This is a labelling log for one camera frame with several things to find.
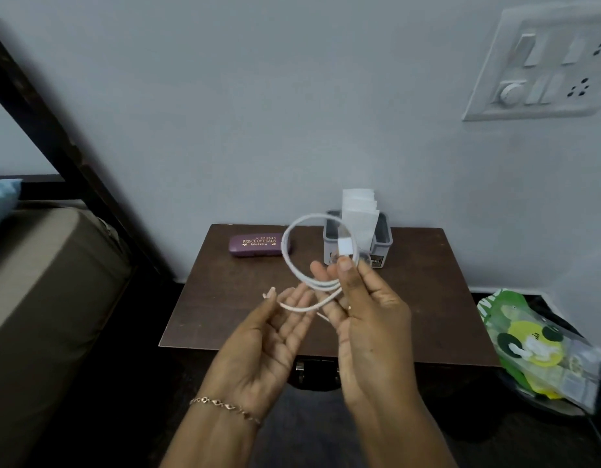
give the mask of bracelet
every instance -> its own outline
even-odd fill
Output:
[[[232,406],[231,404],[225,404],[223,401],[219,401],[218,399],[210,399],[209,397],[195,397],[192,401],[190,401],[190,405],[195,402],[200,402],[202,404],[214,404],[216,407],[224,408],[230,410],[231,412],[237,412],[242,415],[247,421],[252,421],[255,425],[261,427],[261,421],[257,417],[253,417],[250,413],[246,412],[246,410],[242,409],[240,406]]]

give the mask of table top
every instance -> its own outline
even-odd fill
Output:
[[[160,346],[219,349],[236,326],[275,286],[298,284],[281,256],[235,258],[229,239],[248,233],[283,233],[274,225],[212,225]],[[499,366],[498,357],[448,239],[441,228],[392,227],[393,244],[377,269],[405,300],[413,315],[416,362]],[[322,227],[297,227],[290,257],[309,274],[312,259],[322,261]],[[300,355],[337,356],[337,335],[316,318]]]

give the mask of blue pillow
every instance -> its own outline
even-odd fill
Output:
[[[16,207],[21,179],[0,179],[0,223]]]

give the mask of right hand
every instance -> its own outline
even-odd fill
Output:
[[[420,403],[408,305],[363,261],[358,269],[348,256],[327,269],[314,261],[311,271],[320,281],[342,284],[343,296],[322,309],[339,337],[342,391],[353,415],[375,418],[381,409]],[[315,293],[318,300],[328,297]]]

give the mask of left hand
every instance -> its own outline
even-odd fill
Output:
[[[287,311],[278,302],[308,307],[312,299],[313,291],[303,283],[278,297],[272,288],[220,349],[198,396],[240,406],[263,421],[288,380],[315,316],[315,311]]]

